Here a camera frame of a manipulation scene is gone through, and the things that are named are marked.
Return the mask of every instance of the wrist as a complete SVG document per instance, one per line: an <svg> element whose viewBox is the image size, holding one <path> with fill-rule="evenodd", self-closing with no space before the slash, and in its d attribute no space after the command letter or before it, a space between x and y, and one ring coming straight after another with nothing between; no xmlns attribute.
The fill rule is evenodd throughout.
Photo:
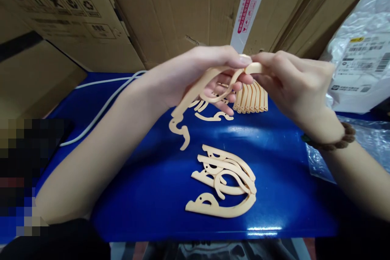
<svg viewBox="0 0 390 260"><path fill-rule="evenodd" d="M336 113L330 108L325 108L315 116L301 123L298 127L317 143L335 143L340 141L345 130Z"/></svg>
<svg viewBox="0 0 390 260"><path fill-rule="evenodd" d="M159 116L169 110L169 107L159 98L156 85L142 82L142 79L130 83L117 100L125 106L153 111Z"/></svg>

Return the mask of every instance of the clear plastic wrap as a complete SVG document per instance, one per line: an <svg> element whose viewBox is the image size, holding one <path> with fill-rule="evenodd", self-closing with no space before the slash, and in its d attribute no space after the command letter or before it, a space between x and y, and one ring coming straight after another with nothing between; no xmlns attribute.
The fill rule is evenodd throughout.
<svg viewBox="0 0 390 260"><path fill-rule="evenodd" d="M350 123L356 129L356 140L390 173L390 122L364 121L338 116L341 122ZM306 145L310 174L336 183L318 150Z"/></svg>
<svg viewBox="0 0 390 260"><path fill-rule="evenodd" d="M390 96L390 0L360 0L321 60L336 66L327 104L366 113Z"/></svg>

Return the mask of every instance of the forearm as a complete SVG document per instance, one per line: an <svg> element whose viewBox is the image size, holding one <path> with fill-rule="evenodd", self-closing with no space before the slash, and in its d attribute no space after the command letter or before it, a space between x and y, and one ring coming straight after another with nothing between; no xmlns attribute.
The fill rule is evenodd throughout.
<svg viewBox="0 0 390 260"><path fill-rule="evenodd" d="M133 82L95 129L50 174L36 198L41 217L48 224L91 211L135 147L167 110L154 95L154 89Z"/></svg>
<svg viewBox="0 0 390 260"><path fill-rule="evenodd" d="M312 139L317 142L334 143L344 135L344 128L333 112L317 124L321 129L308 127ZM335 181L352 201L390 221L390 175L358 142L350 143L344 149L320 153Z"/></svg>

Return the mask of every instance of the blue table surface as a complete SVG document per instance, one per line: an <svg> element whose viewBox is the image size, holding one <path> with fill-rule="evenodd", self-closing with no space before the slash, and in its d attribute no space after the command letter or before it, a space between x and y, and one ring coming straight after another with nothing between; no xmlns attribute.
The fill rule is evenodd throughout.
<svg viewBox="0 0 390 260"><path fill-rule="evenodd" d="M83 83L130 76L89 73ZM48 118L70 119L78 136L110 95L124 81L98 84L72 91ZM203 116L217 109L208 105ZM149 131L120 173L98 200L91 222L106 241L233 240L259 237L315 237L337 234L342 221L359 212L336 185L309 173L301 131L269 100L269 111L235 114L233 121L202 121L189 108L182 124L191 142L179 148L183 137L168 128L171 110ZM129 117L127 123L136 123ZM54 168L80 143L61 147L41 176L37 190ZM241 157L256 176L256 202L244 215L223 219L184 210L190 200L213 188L191 178L203 169L197 155L202 144ZM234 206L245 198L227 195L221 206Z"/></svg>

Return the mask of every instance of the white cable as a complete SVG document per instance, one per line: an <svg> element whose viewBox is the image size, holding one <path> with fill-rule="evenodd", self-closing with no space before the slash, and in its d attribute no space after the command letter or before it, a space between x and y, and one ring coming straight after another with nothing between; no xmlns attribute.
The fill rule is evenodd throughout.
<svg viewBox="0 0 390 260"><path fill-rule="evenodd" d="M141 70L141 71L139 71L137 73L145 73L145 72L146 72L146 70ZM90 82L90 83L79 85L79 86L75 87L74 89L80 89L80 88L87 87L87 86L90 86L90 85L106 83L106 82L113 82L113 81L119 81L119 80L128 80L130 78L132 78L132 76L131 77L121 77L121 78L115 78L115 79L107 79L107 80L95 81L95 82Z"/></svg>
<svg viewBox="0 0 390 260"><path fill-rule="evenodd" d="M100 118L100 116L103 114L103 112L106 110L106 108L108 107L108 105L110 104L110 102L115 98L115 96L117 96L121 90L126 86L128 85L130 82L132 82L135 78L138 77L139 74L143 74L145 73L146 71L145 70L141 70L141 71L138 71L137 73L135 73L133 76L131 77L126 77L124 79L127 79L127 81L122 84L111 96L110 98L106 101L106 103L104 104L104 106L100 109L99 113L97 113L96 117L92 120L92 122L87 126L87 128L84 129L83 132L81 132L81 134L79 136L77 136L75 139L72 139L72 140L69 140L69 141L66 141L64 143L61 143L60 146L67 146L69 144L72 144L72 143L75 143L77 141L79 141L81 138L83 138L85 136L85 134L88 133L89 130L91 130L91 128L95 125L96 121ZM84 86L87 86L87 85L92 85L92 84L98 84L98 83L104 83L104 82L111 82L111 81L115 81L114 79L110 79L110 80L103 80L101 82L97 81L97 82L91 82L91 83L87 83L87 84L83 84Z"/></svg>

